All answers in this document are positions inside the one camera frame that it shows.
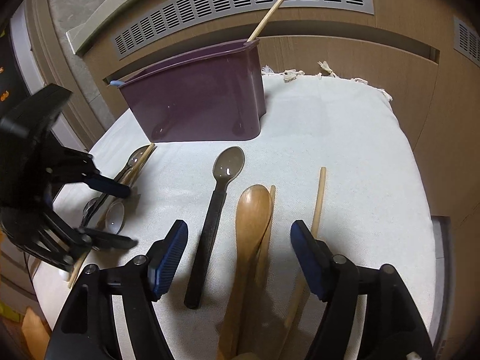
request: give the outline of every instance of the ribbed blue pad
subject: ribbed blue pad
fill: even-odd
[[[175,276],[180,259],[182,258],[183,251],[187,246],[187,240],[188,227],[187,224],[182,221],[170,245],[168,245],[162,262],[155,270],[155,286],[153,292],[158,298],[168,292],[172,284],[173,276]]]
[[[312,244],[309,245],[306,237],[314,239],[303,221],[295,221],[290,228],[290,241],[311,293],[321,299],[325,292],[322,287],[322,268],[316,261],[311,249]]]

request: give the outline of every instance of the purple bin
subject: purple bin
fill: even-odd
[[[151,142],[249,140],[265,114],[258,40],[186,52],[119,87]]]

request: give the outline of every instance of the blue gripper pad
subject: blue gripper pad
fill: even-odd
[[[315,240],[302,220],[292,224],[290,241],[311,293],[325,301],[332,290],[330,256],[325,255],[318,244],[320,241]]]
[[[150,257],[147,270],[148,283],[156,300],[168,292],[187,241],[188,226],[180,219],[174,222],[164,240],[157,241],[159,247]]]

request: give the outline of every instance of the metal bolt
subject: metal bolt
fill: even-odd
[[[384,264],[382,267],[382,270],[386,274],[390,274],[390,275],[395,272],[395,268],[393,268],[393,265],[390,265],[390,264]]]
[[[337,264],[345,264],[347,259],[341,254],[336,254],[335,256],[333,256],[333,261],[335,261]]]
[[[89,274],[92,274],[93,272],[95,272],[97,270],[97,266],[95,264],[88,264],[85,269],[83,269],[83,271],[89,275]]]
[[[133,258],[133,263],[136,265],[136,266],[141,266],[142,264],[145,263],[145,261],[147,261],[147,257],[145,257],[144,255],[140,255],[140,256],[136,256]]]
[[[69,266],[71,266],[74,263],[73,258],[71,256],[69,256],[68,254],[63,256],[63,261],[66,262],[67,264],[69,264]]]
[[[90,236],[87,235],[87,234],[83,234],[82,235],[82,241],[86,242],[87,244],[90,244],[90,243],[92,243],[92,238],[90,238]]]

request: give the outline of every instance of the white tablecloth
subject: white tablecloth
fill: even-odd
[[[162,239],[176,219],[189,227],[189,241],[167,295],[154,304],[167,342],[176,359],[214,359],[218,328],[230,295],[235,270],[235,210],[248,186],[277,186],[266,290],[268,310],[257,353],[268,359],[267,341],[286,315],[294,278],[299,270],[290,245],[290,226],[303,219],[310,226],[318,174],[327,168],[327,183],[319,237],[333,253],[357,265],[379,268],[393,264],[409,288],[429,327],[434,304],[435,252],[429,207],[406,137],[386,96],[351,80],[299,76],[284,83],[264,76],[267,113],[260,135],[246,142],[159,143],[142,170],[134,196],[126,202],[123,235],[139,240],[133,250],[91,252],[85,264],[107,268],[144,254]],[[148,144],[127,111],[92,149],[97,167],[115,176],[129,154]],[[213,163],[222,150],[238,145],[245,166],[227,191],[217,240],[206,279],[202,307],[183,306],[191,264],[211,193]],[[68,185],[55,200],[56,212],[72,227],[95,192],[86,185]],[[38,300],[54,327],[69,294],[56,268],[42,263],[34,277]],[[125,360],[134,358],[121,308],[115,298],[117,332]],[[311,296],[299,330],[287,343],[285,359],[303,359],[315,335],[323,304]],[[354,329],[359,329],[361,316]],[[358,333],[351,338],[351,355]]]

